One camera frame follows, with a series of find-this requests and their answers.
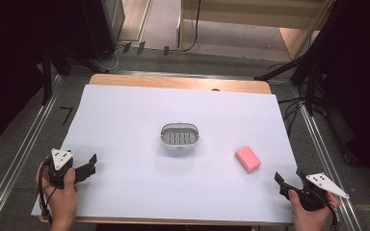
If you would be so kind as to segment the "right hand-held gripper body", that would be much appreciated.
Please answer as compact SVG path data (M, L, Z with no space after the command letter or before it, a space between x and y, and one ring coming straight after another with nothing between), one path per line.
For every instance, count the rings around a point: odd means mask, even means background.
M350 198L324 172L307 174L306 180L302 183L303 188L301 190L294 188L294 191L298 194L303 208L310 212L326 207L328 193L345 199Z

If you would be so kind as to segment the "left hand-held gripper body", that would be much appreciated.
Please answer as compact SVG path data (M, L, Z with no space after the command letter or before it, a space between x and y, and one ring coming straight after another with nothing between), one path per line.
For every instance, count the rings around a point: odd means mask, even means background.
M62 189L64 187L64 178L67 171L73 165L73 153L70 150L64 151L53 148L49 162L49 184L52 187Z

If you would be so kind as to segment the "pink soap bar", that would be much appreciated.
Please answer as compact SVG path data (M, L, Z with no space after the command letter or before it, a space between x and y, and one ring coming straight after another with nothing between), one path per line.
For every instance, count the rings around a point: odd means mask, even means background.
M246 172L252 172L261 166L261 161L248 146L238 149L235 157Z

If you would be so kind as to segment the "white soap dish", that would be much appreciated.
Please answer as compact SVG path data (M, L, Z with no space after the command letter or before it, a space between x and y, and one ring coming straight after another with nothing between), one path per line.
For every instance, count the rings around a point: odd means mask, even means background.
M191 148L199 142L199 130L192 123L169 123L162 128L160 141L169 148Z

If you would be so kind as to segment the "person's right hand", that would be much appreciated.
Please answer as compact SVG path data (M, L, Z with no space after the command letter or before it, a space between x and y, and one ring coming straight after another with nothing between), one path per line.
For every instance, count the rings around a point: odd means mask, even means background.
M288 195L292 205L295 231L324 231L329 219L335 215L328 207L313 212L307 211L295 191L290 190Z

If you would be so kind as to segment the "person's left hand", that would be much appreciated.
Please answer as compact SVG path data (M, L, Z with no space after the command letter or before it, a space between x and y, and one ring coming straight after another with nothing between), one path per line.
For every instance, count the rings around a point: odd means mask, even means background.
M77 211L77 191L74 186L75 170L71 167L64 177L64 187L55 189L43 175L43 163L38 167L36 182L48 200L52 222L50 231L71 231Z

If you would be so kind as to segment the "white paper sheet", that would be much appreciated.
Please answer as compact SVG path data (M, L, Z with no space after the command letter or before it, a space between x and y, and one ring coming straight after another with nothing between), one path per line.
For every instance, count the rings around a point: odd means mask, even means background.
M176 122L197 126L197 145L161 143ZM244 146L261 161L252 172L235 157ZM87 85L62 148L77 166L97 155L80 218L289 223L275 173L301 184L272 94Z

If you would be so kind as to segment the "black metal stand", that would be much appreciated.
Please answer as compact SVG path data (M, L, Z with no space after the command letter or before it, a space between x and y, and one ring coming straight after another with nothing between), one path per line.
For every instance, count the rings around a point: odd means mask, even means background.
M293 60L281 67L270 71L262 76L254 77L255 81L268 81L279 74L296 68L290 82L293 86L301 86L304 80L307 80L307 87L304 97L304 106L307 112L313 116L313 103L314 103L314 93L316 89L316 78L321 76L320 66L318 65L318 56L320 51L320 44L314 41L313 44L308 48L308 50L302 54L296 60Z
M71 67L66 61L66 51L59 44L47 44L42 51L43 99L46 105L52 95L51 65L54 65L59 74L68 75Z

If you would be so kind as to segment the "dark curtain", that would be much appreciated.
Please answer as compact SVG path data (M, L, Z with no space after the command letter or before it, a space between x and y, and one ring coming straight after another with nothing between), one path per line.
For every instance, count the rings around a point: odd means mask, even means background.
M73 0L0 0L0 136L43 87L42 51L59 44Z
M322 86L332 122L355 161L370 167L370 0L336 0L323 40Z

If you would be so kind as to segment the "black cabinet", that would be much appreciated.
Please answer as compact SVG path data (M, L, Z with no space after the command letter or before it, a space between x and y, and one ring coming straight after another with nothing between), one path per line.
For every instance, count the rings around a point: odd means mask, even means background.
M82 0L89 26L92 56L103 59L115 50L125 19L122 0Z

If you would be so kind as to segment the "light wooden furniture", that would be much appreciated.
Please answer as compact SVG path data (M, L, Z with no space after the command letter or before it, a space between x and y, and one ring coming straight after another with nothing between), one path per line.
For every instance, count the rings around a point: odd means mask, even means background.
M279 28L291 59L298 58L330 15L334 0L181 0L178 45L183 47L184 20Z

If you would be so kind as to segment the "metal floor rail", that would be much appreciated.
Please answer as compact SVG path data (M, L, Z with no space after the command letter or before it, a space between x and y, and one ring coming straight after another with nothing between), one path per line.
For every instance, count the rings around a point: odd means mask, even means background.
M23 169L26 161L32 151L32 148L40 135L40 131L47 120L52 108L58 98L60 88L63 83L63 77L57 75L51 82L52 95L49 97L45 105L41 106L31 127L28 130L22 144L17 149L13 160L7 169L2 181L0 182L0 213L5 206L14 184Z
M300 107L300 112L304 118L308 134L315 146L319 162L323 166L324 173L333 183L335 183L345 192L346 189L343 186L336 167L333 164L331 155L323 140L315 118L309 114L305 106ZM337 196L337 199L341 203L341 207L339 208L339 217L345 224L347 231L363 231L357 219L356 211L351 200L339 195Z

